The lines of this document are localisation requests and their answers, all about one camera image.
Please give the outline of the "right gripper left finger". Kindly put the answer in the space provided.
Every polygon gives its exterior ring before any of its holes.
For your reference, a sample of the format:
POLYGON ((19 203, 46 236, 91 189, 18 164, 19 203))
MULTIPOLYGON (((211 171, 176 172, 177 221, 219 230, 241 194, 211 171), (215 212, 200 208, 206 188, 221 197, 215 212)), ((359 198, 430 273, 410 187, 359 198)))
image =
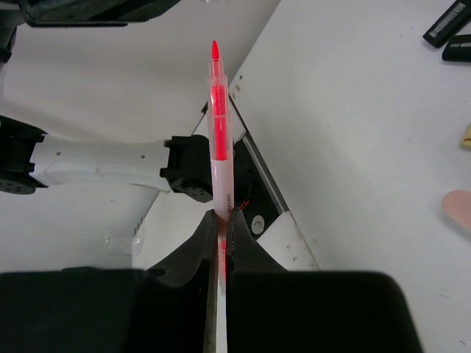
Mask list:
POLYGON ((201 352, 216 214, 148 268, 1 275, 3 352, 201 352))

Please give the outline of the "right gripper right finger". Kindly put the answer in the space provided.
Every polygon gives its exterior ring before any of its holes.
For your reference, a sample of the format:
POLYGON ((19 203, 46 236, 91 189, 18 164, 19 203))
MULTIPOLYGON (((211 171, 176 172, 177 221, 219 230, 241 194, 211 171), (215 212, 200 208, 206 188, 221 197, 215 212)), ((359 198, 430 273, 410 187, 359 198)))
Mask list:
POLYGON ((227 230, 230 352, 421 352, 406 298, 374 271, 289 271, 251 236, 227 230))

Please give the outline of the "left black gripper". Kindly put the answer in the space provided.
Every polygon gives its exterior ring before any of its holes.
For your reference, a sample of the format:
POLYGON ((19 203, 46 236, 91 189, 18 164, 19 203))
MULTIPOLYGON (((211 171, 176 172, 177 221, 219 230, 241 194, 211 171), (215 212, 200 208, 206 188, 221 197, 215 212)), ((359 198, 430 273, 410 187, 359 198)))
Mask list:
POLYGON ((36 27, 127 26, 157 18, 179 0, 16 1, 27 24, 36 27))

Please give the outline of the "red clear pen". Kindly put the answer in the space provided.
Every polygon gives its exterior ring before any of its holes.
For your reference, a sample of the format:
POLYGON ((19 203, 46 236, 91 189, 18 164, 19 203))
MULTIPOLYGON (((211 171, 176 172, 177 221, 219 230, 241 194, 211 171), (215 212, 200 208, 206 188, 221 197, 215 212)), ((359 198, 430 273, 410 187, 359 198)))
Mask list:
POLYGON ((214 211, 218 218, 218 284, 226 291, 227 229, 235 205, 233 134, 227 75, 216 41, 212 42, 208 74, 208 140, 214 211))

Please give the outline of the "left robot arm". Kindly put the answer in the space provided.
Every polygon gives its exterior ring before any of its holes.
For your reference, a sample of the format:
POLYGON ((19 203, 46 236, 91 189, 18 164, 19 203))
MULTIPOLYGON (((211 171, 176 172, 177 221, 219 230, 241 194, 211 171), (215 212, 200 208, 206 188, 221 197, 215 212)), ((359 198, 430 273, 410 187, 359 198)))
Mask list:
MULTIPOLYGON (((1 63, 10 60, 22 24, 120 27, 157 18, 173 6, 173 1, 3 1, 1 63)), ((213 47, 207 136, 175 136, 151 143, 86 143, 2 117, 1 190, 30 195, 39 188, 106 182, 171 190, 209 202, 213 198, 210 159, 227 153, 227 92, 222 71, 219 50, 213 47)))

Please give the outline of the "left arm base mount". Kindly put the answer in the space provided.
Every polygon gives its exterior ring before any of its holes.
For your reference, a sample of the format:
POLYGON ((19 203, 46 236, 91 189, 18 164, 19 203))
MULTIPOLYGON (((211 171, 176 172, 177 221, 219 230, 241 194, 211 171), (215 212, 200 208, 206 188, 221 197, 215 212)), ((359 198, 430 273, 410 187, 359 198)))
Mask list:
POLYGON ((252 237, 257 240, 288 206, 248 133, 234 145, 234 179, 235 207, 242 211, 252 237))

